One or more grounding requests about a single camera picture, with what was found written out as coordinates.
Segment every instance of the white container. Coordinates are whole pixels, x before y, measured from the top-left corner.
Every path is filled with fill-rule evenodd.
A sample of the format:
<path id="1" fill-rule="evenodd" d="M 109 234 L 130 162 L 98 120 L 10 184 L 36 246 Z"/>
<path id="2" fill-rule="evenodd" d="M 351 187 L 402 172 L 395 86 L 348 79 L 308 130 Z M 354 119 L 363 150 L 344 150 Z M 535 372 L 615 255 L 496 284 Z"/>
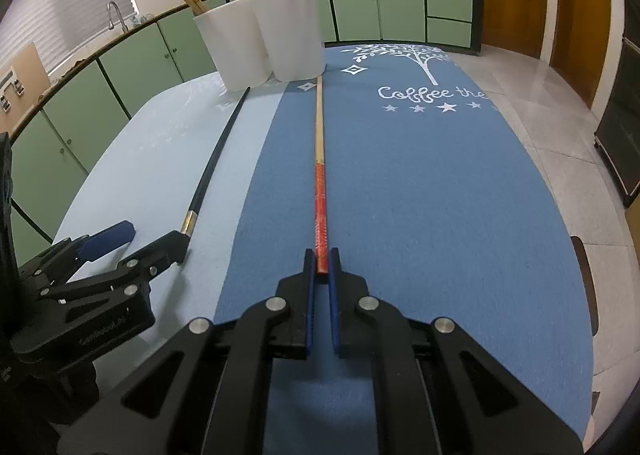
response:
<path id="1" fill-rule="evenodd" d="M 312 79 L 326 66 L 316 0 L 253 0 L 275 77 Z"/>
<path id="2" fill-rule="evenodd" d="M 253 0 L 234 0 L 194 18 L 228 91 L 257 87 L 273 68 Z"/>

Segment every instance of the table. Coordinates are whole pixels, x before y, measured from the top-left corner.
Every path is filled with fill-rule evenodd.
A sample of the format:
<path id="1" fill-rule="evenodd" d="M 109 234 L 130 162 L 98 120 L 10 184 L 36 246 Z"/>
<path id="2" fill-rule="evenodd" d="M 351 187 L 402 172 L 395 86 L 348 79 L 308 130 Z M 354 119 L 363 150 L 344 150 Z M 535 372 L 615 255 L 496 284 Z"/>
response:
<path id="1" fill-rule="evenodd" d="M 569 236 L 529 155 L 446 54 L 411 45 L 326 51 L 330 247 L 406 316 L 448 315 L 558 414 L 586 430 L 593 358 Z M 128 219 L 133 243 L 179 228 L 241 93 L 217 74 L 151 99 L 98 161 L 56 239 Z M 314 244 L 315 82 L 252 90 L 212 178 L 188 258 L 152 283 L 156 325 L 96 361 L 113 387 L 191 318 L 233 319 L 302 268 Z M 265 453 L 375 453 L 368 366 L 331 353 L 317 288 L 314 351 L 274 364 Z"/>

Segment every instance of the silver screw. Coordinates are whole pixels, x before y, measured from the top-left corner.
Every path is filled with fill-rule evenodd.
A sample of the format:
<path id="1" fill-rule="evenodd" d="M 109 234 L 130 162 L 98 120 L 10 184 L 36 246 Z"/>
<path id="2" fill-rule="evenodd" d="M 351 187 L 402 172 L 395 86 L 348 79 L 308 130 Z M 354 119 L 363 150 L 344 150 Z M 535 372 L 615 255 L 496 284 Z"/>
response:
<path id="1" fill-rule="evenodd" d="M 438 318 L 433 326 L 436 327 L 438 332 L 442 332 L 443 334 L 449 334 L 456 328 L 456 324 L 449 318 Z"/>
<path id="2" fill-rule="evenodd" d="M 137 292 L 138 292 L 138 286 L 133 284 L 128 285 L 127 287 L 124 288 L 124 294 L 126 294 L 127 296 L 133 296 Z"/>
<path id="3" fill-rule="evenodd" d="M 279 296 L 271 296 L 270 299 L 267 300 L 265 305 L 270 311 L 277 312 L 287 307 L 287 300 Z"/>
<path id="4" fill-rule="evenodd" d="M 202 334 L 209 329 L 209 320 L 205 318 L 195 318 L 189 323 L 189 330 L 194 334 Z"/>
<path id="5" fill-rule="evenodd" d="M 358 306 L 362 310 L 376 310 L 378 305 L 380 305 L 380 302 L 373 296 L 363 296 L 358 300 Z"/>

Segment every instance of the faucet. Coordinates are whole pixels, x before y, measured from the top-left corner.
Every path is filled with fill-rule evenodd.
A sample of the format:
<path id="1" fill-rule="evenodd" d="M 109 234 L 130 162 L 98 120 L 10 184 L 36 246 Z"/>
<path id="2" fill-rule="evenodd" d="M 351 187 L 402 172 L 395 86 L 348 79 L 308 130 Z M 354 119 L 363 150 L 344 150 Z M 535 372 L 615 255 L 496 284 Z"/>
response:
<path id="1" fill-rule="evenodd" d="M 122 25 L 122 32 L 127 34 L 129 32 L 129 28 L 124 23 L 124 19 L 122 18 L 122 13 L 120 13 L 120 8 L 118 5 L 112 0 L 107 4 L 107 13 L 109 13 L 109 29 L 113 29 L 115 26 L 113 25 L 113 20 L 111 19 L 111 5 L 116 8 L 116 13 L 118 14 L 118 18 L 120 19 L 120 24 Z"/>

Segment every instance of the window blind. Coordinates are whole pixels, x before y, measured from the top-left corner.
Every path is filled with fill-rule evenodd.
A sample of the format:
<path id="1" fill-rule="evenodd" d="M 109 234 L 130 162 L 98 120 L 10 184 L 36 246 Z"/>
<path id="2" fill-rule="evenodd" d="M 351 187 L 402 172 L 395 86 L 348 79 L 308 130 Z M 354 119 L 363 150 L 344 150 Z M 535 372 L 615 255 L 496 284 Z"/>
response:
<path id="1" fill-rule="evenodd" d="M 50 72 L 107 28 L 109 1 L 14 0 L 0 22 L 0 65 L 34 42 L 45 69 Z M 131 0 L 114 2 L 122 16 L 133 14 Z"/>

